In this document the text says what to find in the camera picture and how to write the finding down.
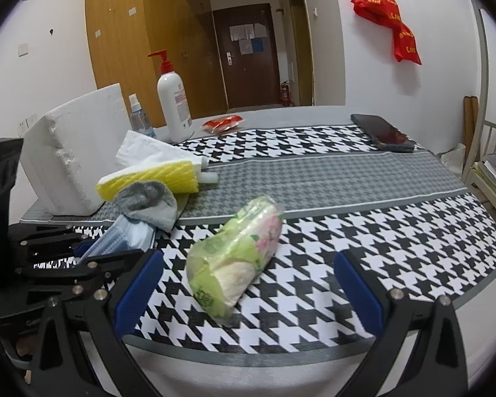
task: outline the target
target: doorway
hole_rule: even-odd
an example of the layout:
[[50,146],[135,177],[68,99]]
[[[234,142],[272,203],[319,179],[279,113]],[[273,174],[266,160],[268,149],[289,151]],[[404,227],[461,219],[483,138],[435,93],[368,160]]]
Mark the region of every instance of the doorway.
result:
[[213,16],[229,108],[278,104],[279,66],[270,4],[216,10]]
[[296,46],[299,105],[312,106],[314,104],[314,74],[307,7],[305,0],[289,1]]

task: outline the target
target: blue disposable mask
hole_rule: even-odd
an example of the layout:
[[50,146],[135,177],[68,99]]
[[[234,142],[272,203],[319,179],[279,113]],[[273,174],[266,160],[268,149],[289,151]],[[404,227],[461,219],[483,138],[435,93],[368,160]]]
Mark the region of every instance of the blue disposable mask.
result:
[[88,257],[107,255],[114,252],[141,249],[147,252],[154,244],[156,230],[143,221],[128,219],[121,215],[81,257],[79,263]]

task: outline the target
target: black phone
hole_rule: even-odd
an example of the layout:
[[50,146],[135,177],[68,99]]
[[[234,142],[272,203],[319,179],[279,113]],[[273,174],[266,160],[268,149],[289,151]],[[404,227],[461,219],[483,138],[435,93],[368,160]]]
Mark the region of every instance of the black phone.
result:
[[413,152],[415,142],[380,116],[351,115],[351,120],[373,139],[377,148],[391,152]]

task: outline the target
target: red bottle cap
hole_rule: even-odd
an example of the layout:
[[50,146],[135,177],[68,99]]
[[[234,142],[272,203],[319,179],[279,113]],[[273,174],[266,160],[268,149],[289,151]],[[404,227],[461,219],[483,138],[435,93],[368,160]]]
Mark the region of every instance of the red bottle cap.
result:
[[157,55],[160,55],[162,57],[162,60],[163,60],[162,65],[160,66],[160,71],[162,74],[172,73],[173,71],[175,71],[175,68],[173,67],[173,63],[167,59],[167,51],[166,50],[153,52],[149,56],[150,57],[156,57]]

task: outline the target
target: white foam box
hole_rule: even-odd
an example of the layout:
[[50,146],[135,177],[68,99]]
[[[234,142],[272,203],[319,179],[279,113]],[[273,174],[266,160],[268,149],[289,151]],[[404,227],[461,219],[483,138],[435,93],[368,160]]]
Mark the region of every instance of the white foam box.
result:
[[24,135],[21,164],[54,215],[89,216],[103,204],[96,183],[117,171],[116,153],[131,128],[119,83],[44,115]]

